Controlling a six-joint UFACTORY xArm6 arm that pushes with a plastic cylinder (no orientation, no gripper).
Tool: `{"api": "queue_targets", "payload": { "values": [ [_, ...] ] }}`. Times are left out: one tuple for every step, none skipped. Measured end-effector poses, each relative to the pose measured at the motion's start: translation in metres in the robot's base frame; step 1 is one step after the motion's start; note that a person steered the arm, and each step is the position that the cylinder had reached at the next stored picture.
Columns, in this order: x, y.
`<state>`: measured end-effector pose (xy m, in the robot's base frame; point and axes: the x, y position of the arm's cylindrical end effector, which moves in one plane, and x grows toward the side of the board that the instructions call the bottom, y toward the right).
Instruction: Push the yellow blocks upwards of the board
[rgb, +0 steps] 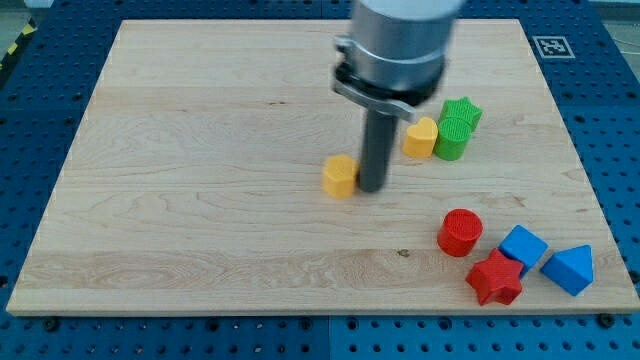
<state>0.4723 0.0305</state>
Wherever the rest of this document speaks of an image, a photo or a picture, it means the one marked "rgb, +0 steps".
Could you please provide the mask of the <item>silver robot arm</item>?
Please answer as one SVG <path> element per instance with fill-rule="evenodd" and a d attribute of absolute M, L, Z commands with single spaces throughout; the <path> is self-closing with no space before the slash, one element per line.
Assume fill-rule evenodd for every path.
<path fill-rule="evenodd" d="M 437 91 L 452 27 L 465 0 L 356 0 L 348 32 L 334 46 L 342 60 L 332 88 L 365 110 L 358 186 L 380 191 L 398 122 Z"/>

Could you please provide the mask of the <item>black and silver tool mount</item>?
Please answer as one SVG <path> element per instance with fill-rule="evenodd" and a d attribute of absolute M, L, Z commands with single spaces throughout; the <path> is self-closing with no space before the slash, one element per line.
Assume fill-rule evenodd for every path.
<path fill-rule="evenodd" d="M 347 35 L 337 36 L 334 46 L 343 59 L 334 69 L 333 91 L 368 111 L 405 121 L 433 96 L 445 72 L 442 48 L 419 57 L 391 59 Z"/>

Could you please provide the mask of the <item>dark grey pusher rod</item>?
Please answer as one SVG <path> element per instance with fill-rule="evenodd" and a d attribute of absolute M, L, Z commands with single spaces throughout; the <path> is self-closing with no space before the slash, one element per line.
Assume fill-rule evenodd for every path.
<path fill-rule="evenodd" d="M 384 187 L 397 124 L 393 115 L 366 111 L 358 183 L 362 191 L 375 193 Z"/>

